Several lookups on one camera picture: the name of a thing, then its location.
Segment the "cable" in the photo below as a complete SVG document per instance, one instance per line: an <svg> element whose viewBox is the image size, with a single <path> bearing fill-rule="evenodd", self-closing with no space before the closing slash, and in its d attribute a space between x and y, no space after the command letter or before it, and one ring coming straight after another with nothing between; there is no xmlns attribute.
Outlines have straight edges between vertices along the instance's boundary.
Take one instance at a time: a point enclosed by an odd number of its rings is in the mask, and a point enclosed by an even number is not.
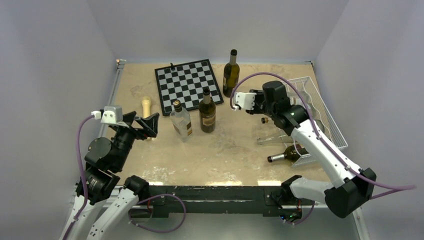
<svg viewBox="0 0 424 240"><path fill-rule="evenodd" d="M184 215L182 216L181 222L179 222L179 224L176 227L174 227L172 229L169 229L169 230L157 230L157 229L153 229L153 228L150 228L150 227L147 227L147 226L143 226L143 225L140 225L140 224L134 222L133 219L131 219L130 212L128 212L129 222L132 223L133 225L135 225L136 227L142 228L142 229L147 230L147 231L150 231L150 232L158 233L158 234L167 234L167 233L173 232L173 231L177 230L178 228L180 228L181 225L183 225L184 220L186 220L187 211L186 211L186 206L184 205L183 200L181 200L179 197L174 196L172 194L163 193L163 194L151 196L151 197L149 197L147 199L144 199L142 201L139 201L139 202L137 202L136 205L143 204L143 203L145 203L147 201L150 201L152 199L157 199L157 198L160 198L162 196L167 196L167 197L175 198L182 205L182 209L184 210Z"/></svg>
<svg viewBox="0 0 424 240"><path fill-rule="evenodd" d="M80 216L81 212L86 207L87 200L89 199L89 192L87 190L87 180L86 180L86 175L84 173L83 160L81 159L80 135L81 135L81 130L83 129L84 124L92 118L94 118L94 115L88 116L84 120L82 120L82 122L79 124L78 131L76 132L76 142L75 142L76 158L78 162L79 175L81 177L81 182L82 182L82 190L84 192L84 202L82 203L81 208L76 212L75 216L73 216L73 220L70 222L69 226L66 229L65 234L63 235L63 240L66 240L68 238L68 235L71 232L71 229L75 224L75 221L78 220L78 217Z"/></svg>
<svg viewBox="0 0 424 240"><path fill-rule="evenodd" d="M306 106L306 104L307 104L307 102L305 101L305 99L302 97L302 95L300 94L300 92L295 88L295 86L293 86L293 84L292 83L290 83L287 79L285 79L284 77L282 77L282 76L279 76L279 75L277 75L277 74L275 74L275 73L271 73L271 72L257 72L257 73L254 73L254 74L251 74L251 75L249 75L249 76L247 76L247 77L245 77L243 80L241 80L235 87L234 87L234 89L232 90L232 92L231 92L231 96L230 96L230 99L229 99L229 105L230 105L230 107L233 109L233 110L236 110L237 108L234 108L234 106L233 106L233 97L234 97L234 94L235 94L235 92L236 92L236 90L237 90L237 88L243 83L243 82L245 82L246 80L248 80L248 79L250 79L250 78L252 78L252 77L254 77L254 76L258 76L258 75L270 75L270 76L273 76L273 77L275 77L275 78L278 78L278 79L280 79L283 83L285 83L285 84L287 84L287 85L289 85L292 89L293 89L293 91L299 96L299 98L300 98L300 100L302 101L302 103L303 103L303 105L304 106ZM384 194L384 195L381 195L381 194L379 194L379 195L376 195L375 197L372 197L372 199L375 199L375 198L379 198L379 197L382 197L382 196L385 196L385 195L388 195L388 194L393 194L393 193L396 193L396 192L400 192L400 191L405 191L405 190L412 190L412 189L416 189L417 188L417 186L415 186L415 185L406 185L406 186L391 186L391 185L387 185L387 184L384 184L384 183L380 183L380 182L376 182L376 181L373 181L373 180L371 180L371 179L368 179L367 177L365 177L365 176L362 176L361 174L359 174L358 172L356 172L355 170L353 170L344 160L343 160L343 158L341 157L341 156L339 156L339 154L337 154L337 152L322 138L322 136L319 134L319 131L318 131L318 128L317 128L317 126L315 125L315 122L314 122L314 119L313 119L313 117L312 117L312 113L311 113L311 110L309 110L309 108L308 107L305 107L305 110L306 110L306 112L307 112L307 115L308 115L308 117L309 117L309 120L310 120L310 125L312 126L312 128L313 128L313 131L314 131L314 133L316 134L316 137L321 141L321 143L333 154L333 156L334 157L336 157L337 159L338 159L338 161L345 167L345 168L347 168L348 170L349 170L349 172L351 172L352 174L354 174L355 176L357 176L358 178L360 178L360 179L362 179L362 180L364 180L364 181L366 181L366 182L368 182L368 183L370 183L370 184L372 184L372 185L375 185L375 186L378 186L378 187L381 187L381 188L385 188L385 189L390 189L390 190L393 190L393 191L387 191L387 192L385 192L385 193L382 193L382 194Z"/></svg>
<svg viewBox="0 0 424 240"><path fill-rule="evenodd" d="M299 153L298 148L296 147L296 140L293 139L293 146L294 146L294 150L296 150L297 155L299 155L299 158L302 157L302 154Z"/></svg>
<svg viewBox="0 0 424 240"><path fill-rule="evenodd" d="M292 226L295 226L295 225L299 225L299 224L301 224L301 223L303 223L306 219L308 219L309 218L309 216L312 214L312 211L314 210L314 207L315 207L315 201L312 201L312 206L310 207L310 210L309 210L309 212L306 214L306 216L305 217L302 217L302 219L300 219L299 221L297 221L297 222L287 222L287 221L285 221L285 220L283 220L283 219L281 219L282 220L282 222L283 223L289 223L290 225L292 225Z"/></svg>
<svg viewBox="0 0 424 240"><path fill-rule="evenodd" d="M152 212L152 210L150 209L150 200L147 202L147 210L148 210L149 212Z"/></svg>

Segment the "bottle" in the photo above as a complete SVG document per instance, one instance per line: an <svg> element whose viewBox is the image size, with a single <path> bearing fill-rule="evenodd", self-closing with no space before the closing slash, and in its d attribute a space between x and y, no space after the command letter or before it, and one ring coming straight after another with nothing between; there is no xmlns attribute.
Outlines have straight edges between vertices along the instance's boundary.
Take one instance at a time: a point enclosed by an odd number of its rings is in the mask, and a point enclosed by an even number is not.
<svg viewBox="0 0 424 240"><path fill-rule="evenodd" d="M203 100L199 103L200 129L205 133L211 133L215 129L216 107L211 99L208 87L203 88Z"/></svg>
<svg viewBox="0 0 424 240"><path fill-rule="evenodd" d="M270 144L270 143L290 144L290 143L293 143L293 139L290 136L287 136L283 130L280 130L275 134L272 134L266 137L259 137L256 140L256 142L258 145Z"/></svg>
<svg viewBox="0 0 424 240"><path fill-rule="evenodd" d="M300 153L300 155L305 155L309 153L306 151L305 148L302 148L299 144L296 144L296 148L297 148L297 151ZM296 162L296 160L298 160L301 157L300 155L296 152L295 146L292 145L287 147L283 153L269 156L267 159L268 159L268 163L272 163L274 161L284 160L284 159L287 159L292 162Z"/></svg>
<svg viewBox="0 0 424 240"><path fill-rule="evenodd" d="M181 140L185 142L189 139L193 132L190 113L181 105L179 100L175 100L172 105L174 110L170 113L170 118L173 127Z"/></svg>
<svg viewBox="0 0 424 240"><path fill-rule="evenodd" d="M230 52L229 63L224 67L224 79L222 93L229 98L234 87L239 82L240 67L236 63L237 50L233 49Z"/></svg>

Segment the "marble table surface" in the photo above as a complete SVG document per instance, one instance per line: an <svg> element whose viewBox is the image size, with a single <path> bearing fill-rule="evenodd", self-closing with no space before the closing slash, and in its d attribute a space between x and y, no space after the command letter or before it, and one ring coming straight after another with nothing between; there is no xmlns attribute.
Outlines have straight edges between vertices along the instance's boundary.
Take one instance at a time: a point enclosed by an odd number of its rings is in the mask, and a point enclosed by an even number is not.
<svg viewBox="0 0 424 240"><path fill-rule="evenodd" d="M142 97L149 96L151 112L162 115L154 69L168 65L125 64L114 104L122 106L124 113L137 111L142 116ZM212 64L212 68L222 90L224 64ZM318 87L310 64L240 64L240 80L257 72L272 72L286 79L309 76ZM271 76L256 76L242 84L239 91L260 90L263 83L272 80ZM328 181L318 163L301 167L291 167L288 161L268 163L268 156L282 153L285 147L283 144L257 145L257 138L279 131L272 122L262 124L262 115L233 111L229 98L224 96L224 103L216 106L215 131L204 133L198 114L197 110L190 111L193 134L187 142L177 137L169 117L160 116L157 138L137 140L133 144L123 171L117 174L121 177L119 184L132 175L153 185L279 185L293 175ZM109 129L107 137L113 135L114 131Z"/></svg>

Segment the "white wall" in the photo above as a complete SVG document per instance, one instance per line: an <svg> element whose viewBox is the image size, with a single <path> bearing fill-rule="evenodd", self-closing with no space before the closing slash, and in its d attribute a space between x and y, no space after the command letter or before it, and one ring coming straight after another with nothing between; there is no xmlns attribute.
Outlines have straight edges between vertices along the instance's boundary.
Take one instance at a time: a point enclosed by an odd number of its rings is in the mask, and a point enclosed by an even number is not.
<svg viewBox="0 0 424 240"><path fill-rule="evenodd" d="M1 1L0 23L0 239L58 239L116 62L85 0Z"/></svg>
<svg viewBox="0 0 424 240"><path fill-rule="evenodd" d="M371 239L424 236L423 25L424 1L351 0L316 60L347 155L379 182L418 186L364 205Z"/></svg>
<svg viewBox="0 0 424 240"><path fill-rule="evenodd" d="M348 0L87 0L121 59L314 60Z"/></svg>

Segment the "wine bottle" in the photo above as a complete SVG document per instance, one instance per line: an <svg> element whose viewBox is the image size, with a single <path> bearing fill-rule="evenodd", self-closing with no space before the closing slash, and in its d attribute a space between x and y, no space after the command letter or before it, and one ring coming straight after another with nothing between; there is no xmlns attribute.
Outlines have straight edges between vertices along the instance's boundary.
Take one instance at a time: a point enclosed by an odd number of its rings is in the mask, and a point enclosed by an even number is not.
<svg viewBox="0 0 424 240"><path fill-rule="evenodd" d="M208 87L203 88L203 100L199 103L200 129L205 133L211 133L215 129L216 106L211 99Z"/></svg>
<svg viewBox="0 0 424 240"><path fill-rule="evenodd" d="M233 49L230 52L229 63L224 67L224 79L222 93L229 98L231 92L239 82L240 67L236 63L237 50Z"/></svg>
<svg viewBox="0 0 424 240"><path fill-rule="evenodd" d="M190 113L181 105L179 100L175 100L172 105L174 110L169 116L178 136L183 142L185 142L189 139L193 132Z"/></svg>
<svg viewBox="0 0 424 240"><path fill-rule="evenodd" d="M306 151L305 148L302 148L299 144L296 144L296 148L297 148L297 151L300 153L300 155L305 155L309 153ZM268 160L268 163L272 163L274 161L284 160L284 159L287 159L292 162L296 162L296 160L298 160L301 157L300 155L296 152L295 146L292 145L287 147L283 153L269 156L267 160Z"/></svg>

